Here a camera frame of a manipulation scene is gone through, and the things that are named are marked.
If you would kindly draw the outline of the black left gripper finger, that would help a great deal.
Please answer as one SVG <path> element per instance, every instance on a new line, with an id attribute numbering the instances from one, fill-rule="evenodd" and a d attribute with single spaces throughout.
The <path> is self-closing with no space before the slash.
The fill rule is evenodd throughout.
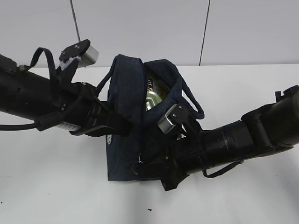
<path id="1" fill-rule="evenodd" d="M 100 104 L 100 133 L 102 135 L 128 135 L 132 128 L 132 124 L 113 110 L 108 102 L 101 102 Z"/>
<path id="2" fill-rule="evenodd" d="M 82 126 L 78 130 L 69 131 L 73 136 L 87 135 L 90 137 L 101 137 L 112 132 L 112 128 L 107 126 Z"/>

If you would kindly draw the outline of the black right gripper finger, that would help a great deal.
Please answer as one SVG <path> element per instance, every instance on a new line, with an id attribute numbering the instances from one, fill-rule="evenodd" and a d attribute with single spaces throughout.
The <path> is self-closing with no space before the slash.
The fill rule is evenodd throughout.
<path id="1" fill-rule="evenodd" d="M 170 176 L 163 177 L 161 179 L 161 184 L 165 191 L 170 191 L 176 189 L 178 185 L 188 177 L 186 173 L 173 173 Z"/>
<path id="2" fill-rule="evenodd" d="M 131 169 L 141 180 L 161 180 L 169 168 L 169 161 L 164 157 L 156 157 L 150 161 L 136 161 Z"/>

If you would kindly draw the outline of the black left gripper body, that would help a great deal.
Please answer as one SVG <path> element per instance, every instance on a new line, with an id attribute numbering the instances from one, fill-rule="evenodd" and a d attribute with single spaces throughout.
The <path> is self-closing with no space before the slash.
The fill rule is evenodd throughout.
<path id="1" fill-rule="evenodd" d="M 101 102 L 96 96 L 96 87 L 88 83 L 74 83 L 77 91 L 63 91 L 60 112 L 55 112 L 52 126 L 67 131 L 78 130 L 82 126 L 100 126 Z"/>

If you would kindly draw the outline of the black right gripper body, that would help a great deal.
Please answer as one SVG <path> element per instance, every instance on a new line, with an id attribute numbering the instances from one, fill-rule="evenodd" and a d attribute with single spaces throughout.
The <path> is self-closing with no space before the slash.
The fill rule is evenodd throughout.
<path id="1" fill-rule="evenodd" d="M 161 133 L 161 141 L 169 147 L 169 154 L 178 164 L 179 168 L 186 174 L 202 172 L 208 178 L 207 170 L 210 168 L 210 161 L 206 152 L 204 136 L 208 130 L 200 131 L 194 137 L 177 139 L 178 134 Z"/>

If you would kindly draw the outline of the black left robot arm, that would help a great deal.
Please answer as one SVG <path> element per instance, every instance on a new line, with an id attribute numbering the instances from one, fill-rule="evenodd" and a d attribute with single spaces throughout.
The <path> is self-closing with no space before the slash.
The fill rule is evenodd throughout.
<path id="1" fill-rule="evenodd" d="M 71 135 L 100 137 L 109 134 L 127 135 L 131 124 L 100 101 L 95 86 L 72 83 L 77 70 L 72 62 L 64 71 L 56 70 L 50 81 L 30 71 L 21 70 L 15 61 L 0 57 L 0 110 L 29 119 L 31 124 L 1 125 L 2 131 L 64 128 Z"/>

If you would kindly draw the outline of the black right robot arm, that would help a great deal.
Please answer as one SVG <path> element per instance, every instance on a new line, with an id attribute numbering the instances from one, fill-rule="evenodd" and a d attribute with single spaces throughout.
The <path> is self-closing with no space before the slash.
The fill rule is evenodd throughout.
<path id="1" fill-rule="evenodd" d="M 132 171 L 140 178 L 160 180 L 173 190 L 190 174 L 218 177 L 245 160 L 278 154 L 299 142 L 299 87 L 275 92 L 276 101 L 244 114 L 240 120 L 203 130 L 186 106 L 174 104 L 158 121 L 162 135 L 179 131 L 159 153 L 137 161 Z"/>

